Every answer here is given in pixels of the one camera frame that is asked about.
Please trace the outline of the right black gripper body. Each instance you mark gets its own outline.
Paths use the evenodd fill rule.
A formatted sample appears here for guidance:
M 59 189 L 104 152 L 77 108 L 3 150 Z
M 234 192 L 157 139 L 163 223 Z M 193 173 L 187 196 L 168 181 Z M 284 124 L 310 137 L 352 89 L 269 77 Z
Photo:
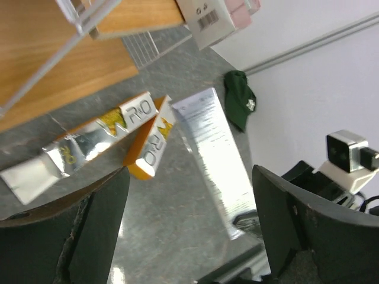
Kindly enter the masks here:
M 368 205 L 378 200 L 378 195 L 366 198 L 363 193 L 348 193 L 321 172 L 315 172 L 305 161 L 299 161 L 282 176 L 286 181 L 338 205 L 366 213 Z

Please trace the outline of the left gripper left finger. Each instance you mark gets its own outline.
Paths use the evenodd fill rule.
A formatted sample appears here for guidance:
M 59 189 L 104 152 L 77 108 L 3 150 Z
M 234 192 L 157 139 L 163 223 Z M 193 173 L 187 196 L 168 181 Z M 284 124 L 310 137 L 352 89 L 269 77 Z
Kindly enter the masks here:
M 121 167 L 1 221 L 1 283 L 106 283 L 130 186 Z

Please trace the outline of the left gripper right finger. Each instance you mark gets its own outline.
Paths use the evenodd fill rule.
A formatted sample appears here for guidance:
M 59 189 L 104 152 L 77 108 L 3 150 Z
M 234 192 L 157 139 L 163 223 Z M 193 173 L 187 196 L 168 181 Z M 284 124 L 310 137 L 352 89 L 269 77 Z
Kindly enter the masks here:
M 263 166 L 252 169 L 271 272 L 281 276 L 310 250 L 323 283 L 378 283 L 378 217 L 300 188 Z

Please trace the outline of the torn silver R&O toothpaste box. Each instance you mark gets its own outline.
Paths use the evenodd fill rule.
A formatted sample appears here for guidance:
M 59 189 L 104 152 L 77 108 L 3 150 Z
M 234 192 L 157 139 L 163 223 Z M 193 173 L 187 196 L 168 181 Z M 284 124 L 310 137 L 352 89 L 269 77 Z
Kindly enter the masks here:
M 59 180 L 68 178 L 134 130 L 158 110 L 150 92 L 123 102 L 43 147 L 39 156 L 5 169 L 2 180 L 24 205 Z

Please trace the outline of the orange silver R&O toothpaste box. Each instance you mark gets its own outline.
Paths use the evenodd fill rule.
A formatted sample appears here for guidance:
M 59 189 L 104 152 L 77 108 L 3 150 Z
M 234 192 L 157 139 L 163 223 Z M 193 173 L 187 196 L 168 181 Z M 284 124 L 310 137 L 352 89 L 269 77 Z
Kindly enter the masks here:
M 139 128 L 124 159 L 123 165 L 138 180 L 151 179 L 157 172 L 168 137 L 176 123 L 171 100 L 169 95 L 154 100 L 158 114 Z

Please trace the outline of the silver grey toothpaste box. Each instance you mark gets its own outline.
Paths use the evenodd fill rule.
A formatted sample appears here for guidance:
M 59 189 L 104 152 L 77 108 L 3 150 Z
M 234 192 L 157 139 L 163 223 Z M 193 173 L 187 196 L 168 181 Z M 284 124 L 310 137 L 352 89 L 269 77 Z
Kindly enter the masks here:
M 234 219 L 255 210 L 252 184 L 214 88 L 171 105 L 182 138 L 193 154 L 229 238 L 243 231 Z

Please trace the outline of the red 3D toothpaste box floor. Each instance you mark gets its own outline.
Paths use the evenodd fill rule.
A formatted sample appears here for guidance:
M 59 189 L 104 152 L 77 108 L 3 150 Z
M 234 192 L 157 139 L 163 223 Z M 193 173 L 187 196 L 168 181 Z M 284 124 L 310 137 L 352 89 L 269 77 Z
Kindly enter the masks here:
M 236 31 L 224 1 L 176 0 L 176 3 L 200 50 Z

